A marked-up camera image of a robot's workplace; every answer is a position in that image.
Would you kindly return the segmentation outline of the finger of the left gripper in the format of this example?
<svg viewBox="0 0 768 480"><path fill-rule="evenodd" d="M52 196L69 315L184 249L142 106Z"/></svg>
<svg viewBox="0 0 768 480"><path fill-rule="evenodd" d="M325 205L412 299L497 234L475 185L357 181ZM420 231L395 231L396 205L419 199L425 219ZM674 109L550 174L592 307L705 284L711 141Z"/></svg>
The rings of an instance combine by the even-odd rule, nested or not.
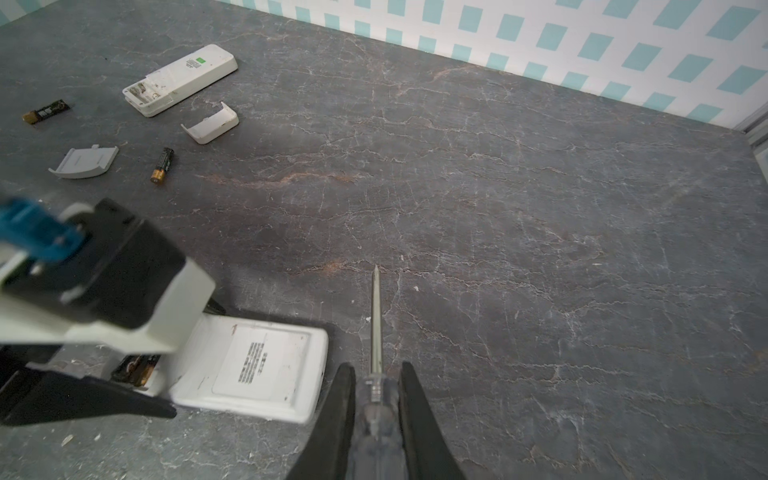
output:
<svg viewBox="0 0 768 480"><path fill-rule="evenodd" d="M1 423L25 426L111 415L173 419L167 400L94 377L20 368L1 386Z"/></svg>

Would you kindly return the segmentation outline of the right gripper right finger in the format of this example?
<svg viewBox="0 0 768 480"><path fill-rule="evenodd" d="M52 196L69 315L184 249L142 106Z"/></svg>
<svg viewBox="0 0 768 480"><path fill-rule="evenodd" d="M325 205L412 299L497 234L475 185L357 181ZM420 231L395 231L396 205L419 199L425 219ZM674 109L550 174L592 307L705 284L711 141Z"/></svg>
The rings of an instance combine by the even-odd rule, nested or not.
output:
<svg viewBox="0 0 768 480"><path fill-rule="evenodd" d="M400 371L399 412L409 478L464 480L410 362Z"/></svg>

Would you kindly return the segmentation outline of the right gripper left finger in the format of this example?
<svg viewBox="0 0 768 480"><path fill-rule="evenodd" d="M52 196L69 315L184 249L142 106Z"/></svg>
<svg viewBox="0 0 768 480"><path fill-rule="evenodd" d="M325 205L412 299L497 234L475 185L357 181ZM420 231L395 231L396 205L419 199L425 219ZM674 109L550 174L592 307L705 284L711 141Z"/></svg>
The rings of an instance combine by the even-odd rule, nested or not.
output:
<svg viewBox="0 0 768 480"><path fill-rule="evenodd" d="M356 374L342 363L308 441L286 478L345 479L355 420Z"/></svg>

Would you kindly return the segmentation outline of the small screwdriver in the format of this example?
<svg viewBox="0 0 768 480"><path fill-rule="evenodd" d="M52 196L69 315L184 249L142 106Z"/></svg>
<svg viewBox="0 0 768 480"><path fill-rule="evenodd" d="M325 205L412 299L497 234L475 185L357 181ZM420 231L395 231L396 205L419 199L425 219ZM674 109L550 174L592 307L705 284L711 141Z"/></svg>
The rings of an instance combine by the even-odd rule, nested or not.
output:
<svg viewBox="0 0 768 480"><path fill-rule="evenodd" d="M399 416L398 381L385 374L380 270L372 273L371 345L368 375L356 387L354 429L348 453L349 479L406 479Z"/></svg>

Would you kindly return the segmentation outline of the white remote control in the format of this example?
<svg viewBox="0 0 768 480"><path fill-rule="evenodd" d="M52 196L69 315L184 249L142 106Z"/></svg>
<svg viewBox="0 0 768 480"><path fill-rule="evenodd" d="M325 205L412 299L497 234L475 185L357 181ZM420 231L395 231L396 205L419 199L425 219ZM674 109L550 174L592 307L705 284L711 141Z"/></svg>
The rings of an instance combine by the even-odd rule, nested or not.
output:
<svg viewBox="0 0 768 480"><path fill-rule="evenodd" d="M125 100L146 118L154 117L238 69L235 56L206 45L124 88Z"/></svg>
<svg viewBox="0 0 768 480"><path fill-rule="evenodd" d="M321 328L205 314L147 384L125 385L197 409L305 424L314 414L329 337Z"/></svg>

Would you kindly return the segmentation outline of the white battery cover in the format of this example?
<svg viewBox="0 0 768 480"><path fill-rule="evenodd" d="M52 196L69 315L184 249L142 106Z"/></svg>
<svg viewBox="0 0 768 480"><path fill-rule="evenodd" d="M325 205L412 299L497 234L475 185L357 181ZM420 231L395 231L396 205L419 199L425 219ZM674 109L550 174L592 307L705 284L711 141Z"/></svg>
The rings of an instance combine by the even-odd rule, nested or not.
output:
<svg viewBox="0 0 768 480"><path fill-rule="evenodd" d="M119 153L119 148L101 147L94 144L89 148L70 149L55 169L53 175L71 180L88 179L105 174Z"/></svg>
<svg viewBox="0 0 768 480"><path fill-rule="evenodd" d="M238 114L226 103L221 103L221 110L204 118L201 122L186 127L181 125L185 133L198 145L206 145L232 130L240 123Z"/></svg>

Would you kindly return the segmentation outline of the small dark battery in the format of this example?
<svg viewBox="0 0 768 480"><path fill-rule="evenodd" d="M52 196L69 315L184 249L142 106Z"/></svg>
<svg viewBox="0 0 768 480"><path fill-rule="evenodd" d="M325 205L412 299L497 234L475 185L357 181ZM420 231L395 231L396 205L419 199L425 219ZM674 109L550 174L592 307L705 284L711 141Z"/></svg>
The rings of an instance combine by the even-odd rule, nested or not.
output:
<svg viewBox="0 0 768 480"><path fill-rule="evenodd" d="M168 147L164 147L159 164L153 170L150 177L150 181L155 185L161 185L170 170L172 165L174 150Z"/></svg>
<svg viewBox="0 0 768 480"><path fill-rule="evenodd" d="M160 359L160 355L128 355L111 372L110 379L117 383L142 388L147 384Z"/></svg>

